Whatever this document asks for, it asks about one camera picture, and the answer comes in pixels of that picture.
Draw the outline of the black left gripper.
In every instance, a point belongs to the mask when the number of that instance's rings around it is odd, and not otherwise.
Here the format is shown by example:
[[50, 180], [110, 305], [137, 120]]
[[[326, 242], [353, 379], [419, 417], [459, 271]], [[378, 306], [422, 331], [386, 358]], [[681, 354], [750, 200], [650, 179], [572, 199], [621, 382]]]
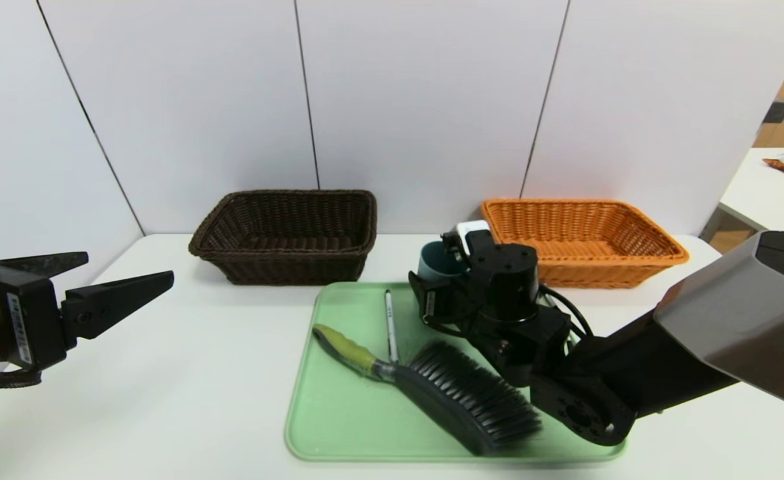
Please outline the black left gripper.
[[[89, 262], [87, 252], [0, 259], [0, 362], [44, 367], [64, 358], [59, 308], [51, 277]], [[72, 289], [61, 303], [64, 349], [92, 340], [151, 303], [175, 284], [172, 271]]]

